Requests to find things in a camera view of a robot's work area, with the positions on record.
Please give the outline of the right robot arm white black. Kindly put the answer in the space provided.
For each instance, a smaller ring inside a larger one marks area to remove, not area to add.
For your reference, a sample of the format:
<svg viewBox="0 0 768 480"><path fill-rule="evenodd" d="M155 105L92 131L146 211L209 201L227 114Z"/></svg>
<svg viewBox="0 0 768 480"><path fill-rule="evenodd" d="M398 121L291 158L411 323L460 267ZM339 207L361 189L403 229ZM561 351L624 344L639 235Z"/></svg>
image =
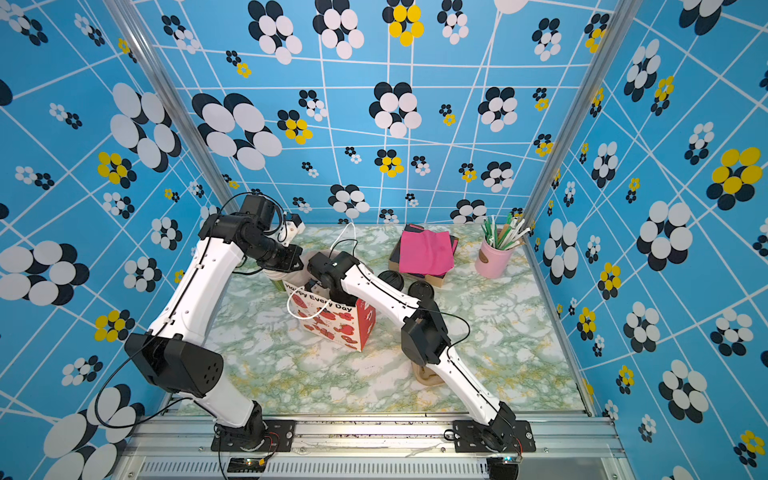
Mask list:
<svg viewBox="0 0 768 480"><path fill-rule="evenodd" d="M493 452L522 449L514 432L515 413L464 364L435 301L401 292L348 252L333 258L316 253L308 271L330 293L362 300L398 326L405 356L436 373L462 401L486 448Z"/></svg>

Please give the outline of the red white gift bag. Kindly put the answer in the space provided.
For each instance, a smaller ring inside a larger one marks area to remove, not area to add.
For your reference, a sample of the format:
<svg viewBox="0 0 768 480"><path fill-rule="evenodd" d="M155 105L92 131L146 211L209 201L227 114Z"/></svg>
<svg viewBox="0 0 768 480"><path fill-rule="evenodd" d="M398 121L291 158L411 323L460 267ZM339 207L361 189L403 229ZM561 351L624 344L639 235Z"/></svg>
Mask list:
<svg viewBox="0 0 768 480"><path fill-rule="evenodd" d="M336 242L349 245L355 238L355 228L350 230L344 227L338 238L330 244L336 246L334 252L330 248L305 251L301 256L304 269L287 274L282 282L288 294L287 311L303 329L353 351L362 352L376 324L374 307L357 298L333 300L330 290L322 287L308 271L309 260L315 253L333 258L340 251L340 245Z"/></svg>

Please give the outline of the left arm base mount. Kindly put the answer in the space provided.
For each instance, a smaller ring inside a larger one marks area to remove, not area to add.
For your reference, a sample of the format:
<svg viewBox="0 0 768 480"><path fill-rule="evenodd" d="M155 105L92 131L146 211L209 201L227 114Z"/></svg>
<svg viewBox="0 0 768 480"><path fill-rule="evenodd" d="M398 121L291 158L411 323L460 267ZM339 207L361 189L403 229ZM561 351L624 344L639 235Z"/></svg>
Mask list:
<svg viewBox="0 0 768 480"><path fill-rule="evenodd" d="M257 420L240 428L214 425L210 449L221 453L289 452L295 437L295 420Z"/></svg>

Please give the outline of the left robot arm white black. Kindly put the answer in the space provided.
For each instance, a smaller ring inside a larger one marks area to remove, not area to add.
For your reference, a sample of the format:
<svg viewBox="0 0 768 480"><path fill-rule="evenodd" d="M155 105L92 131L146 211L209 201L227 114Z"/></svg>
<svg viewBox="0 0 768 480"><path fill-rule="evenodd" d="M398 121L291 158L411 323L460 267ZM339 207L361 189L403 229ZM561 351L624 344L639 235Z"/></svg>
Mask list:
<svg viewBox="0 0 768 480"><path fill-rule="evenodd" d="M244 195L235 213L210 214L168 304L146 333L132 334L124 344L129 363L148 383L204 409L221 437L253 444L265 437L266 426L261 406L226 377L222 355L204 346L215 311L245 259L262 271L301 270L302 249L292 241L303 229L299 215L285 213L263 193Z"/></svg>

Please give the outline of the black coffee cup lid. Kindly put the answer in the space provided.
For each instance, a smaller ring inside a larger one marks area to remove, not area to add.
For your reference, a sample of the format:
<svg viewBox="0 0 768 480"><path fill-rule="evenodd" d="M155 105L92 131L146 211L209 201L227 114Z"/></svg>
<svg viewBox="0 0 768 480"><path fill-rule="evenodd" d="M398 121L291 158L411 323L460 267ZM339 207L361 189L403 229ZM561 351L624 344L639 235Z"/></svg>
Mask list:
<svg viewBox="0 0 768 480"><path fill-rule="evenodd" d="M401 273L394 270L385 270L378 275L378 278L397 291L403 291L405 280Z"/></svg>

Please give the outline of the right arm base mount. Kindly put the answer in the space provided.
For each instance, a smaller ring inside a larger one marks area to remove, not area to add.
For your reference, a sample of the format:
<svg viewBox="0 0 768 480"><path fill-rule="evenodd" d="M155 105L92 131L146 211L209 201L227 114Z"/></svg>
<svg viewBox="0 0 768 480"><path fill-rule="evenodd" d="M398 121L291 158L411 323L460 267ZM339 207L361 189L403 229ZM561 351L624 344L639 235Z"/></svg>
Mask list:
<svg viewBox="0 0 768 480"><path fill-rule="evenodd" d="M537 451L531 425L515 420L493 430L473 420L455 420L445 431L457 453L526 454Z"/></svg>

